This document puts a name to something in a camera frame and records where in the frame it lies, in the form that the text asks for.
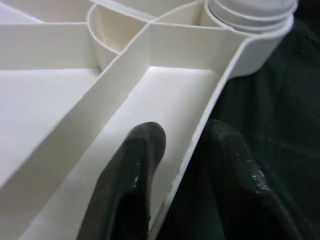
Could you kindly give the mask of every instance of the tray bottom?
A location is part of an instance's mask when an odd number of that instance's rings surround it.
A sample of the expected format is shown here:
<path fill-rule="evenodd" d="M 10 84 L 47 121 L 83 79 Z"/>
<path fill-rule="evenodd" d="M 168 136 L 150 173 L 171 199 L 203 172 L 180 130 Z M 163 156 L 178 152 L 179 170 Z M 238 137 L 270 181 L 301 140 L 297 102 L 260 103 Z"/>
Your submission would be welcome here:
<path fill-rule="evenodd" d="M 0 186 L 99 74 L 97 69 L 0 70 Z"/>
<path fill-rule="evenodd" d="M 136 125 L 155 121 L 166 133 L 166 150 L 155 173 L 151 222 L 220 76 L 211 70 L 151 66 L 19 240 L 75 239 L 97 178 Z"/>

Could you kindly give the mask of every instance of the compartment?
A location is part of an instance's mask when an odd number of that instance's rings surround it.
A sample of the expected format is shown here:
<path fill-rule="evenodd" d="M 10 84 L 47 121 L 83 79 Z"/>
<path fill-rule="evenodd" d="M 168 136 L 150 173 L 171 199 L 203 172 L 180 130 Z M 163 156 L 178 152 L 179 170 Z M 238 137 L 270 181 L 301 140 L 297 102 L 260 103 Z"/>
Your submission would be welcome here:
<path fill-rule="evenodd" d="M 90 0 L 0 0 L 21 15 L 43 22 L 86 22 L 93 2 Z"/>
<path fill-rule="evenodd" d="M 0 226 L 11 226 L 15 233 L 19 226 L 23 226 L 20 233 L 26 228 L 19 240 L 75 239 L 101 171 L 134 126 L 154 121 L 167 136 L 152 186 L 150 236 L 154 237 L 227 81 L 231 70 L 227 66 L 244 38 L 222 29 L 149 25 L 7 184 L 8 190 L 20 188 L 10 191 L 11 199 L 26 202 L 12 212 L 19 202 L 0 198 L 0 210 L 7 203 L 11 209 L 7 215 L 12 216 L 10 225 Z M 72 143 L 72 148 L 65 143 Z M 36 167 L 40 161 L 41 168 Z M 30 180 L 27 173 L 41 182 Z M 7 240 L 13 239 L 13 232 Z"/>
<path fill-rule="evenodd" d="M 136 17 L 152 20 L 172 9 L 194 0 L 95 0 L 102 5 L 122 10 Z"/>
<path fill-rule="evenodd" d="M 88 14 L 89 28 L 96 41 L 120 53 L 146 22 L 96 4 Z"/>
<path fill-rule="evenodd" d="M 85 23 L 0 25 L 0 32 L 0 239 L 10 239 L 11 231 L 21 234 L 18 222 L 10 226 L 15 211 L 23 221 L 28 205 L 28 198 L 11 193 L 30 191 L 41 199 L 43 192 L 36 191 L 33 181 L 42 180 L 33 173 L 26 174 L 30 188 L 8 189 L 8 183 L 17 174 L 21 185 L 20 167 L 28 168 L 35 149 L 101 72 Z"/>

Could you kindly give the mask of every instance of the white bottle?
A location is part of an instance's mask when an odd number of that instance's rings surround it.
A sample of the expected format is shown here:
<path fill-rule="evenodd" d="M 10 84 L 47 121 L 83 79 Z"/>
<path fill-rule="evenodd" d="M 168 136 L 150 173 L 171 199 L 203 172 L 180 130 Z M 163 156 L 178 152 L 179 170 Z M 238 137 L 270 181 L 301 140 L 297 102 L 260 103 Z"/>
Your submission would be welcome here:
<path fill-rule="evenodd" d="M 266 33 L 282 28 L 297 0 L 209 0 L 212 14 L 242 32 Z"/>

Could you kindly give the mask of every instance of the curved divider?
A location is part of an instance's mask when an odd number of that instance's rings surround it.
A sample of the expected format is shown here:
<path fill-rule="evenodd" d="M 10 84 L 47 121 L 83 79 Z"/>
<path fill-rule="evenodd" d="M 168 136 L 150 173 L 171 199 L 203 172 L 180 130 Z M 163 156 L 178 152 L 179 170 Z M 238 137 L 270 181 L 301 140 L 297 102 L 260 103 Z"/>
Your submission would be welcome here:
<path fill-rule="evenodd" d="M 88 28 L 101 69 L 105 69 L 142 30 L 146 22 L 95 4 L 88 12 Z"/>
<path fill-rule="evenodd" d="M 228 27 L 218 24 L 212 20 L 211 12 L 205 0 L 196 0 L 189 4 L 179 6 L 174 10 L 160 16 L 155 22 L 171 25 L 174 24 L 228 29 Z"/>

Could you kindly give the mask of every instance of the white plastic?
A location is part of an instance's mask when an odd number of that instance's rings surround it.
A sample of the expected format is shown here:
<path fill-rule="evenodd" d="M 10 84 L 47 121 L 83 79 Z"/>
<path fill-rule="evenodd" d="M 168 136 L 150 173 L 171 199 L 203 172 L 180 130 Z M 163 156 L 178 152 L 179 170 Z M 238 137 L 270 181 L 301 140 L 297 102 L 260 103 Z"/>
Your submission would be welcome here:
<path fill-rule="evenodd" d="M 209 0 L 213 15 L 239 31 L 272 32 L 286 24 L 297 0 Z"/>
<path fill-rule="evenodd" d="M 99 174 L 148 121 L 167 136 L 152 184 L 155 239 L 228 79 L 256 71 L 293 24 L 290 16 L 252 34 L 221 23 L 202 0 L 97 1 L 75 7 L 86 18 L 72 10 L 45 18 L 39 0 L 0 0 L 31 18 L 71 22 L 0 24 L 1 240 L 75 239 Z"/>

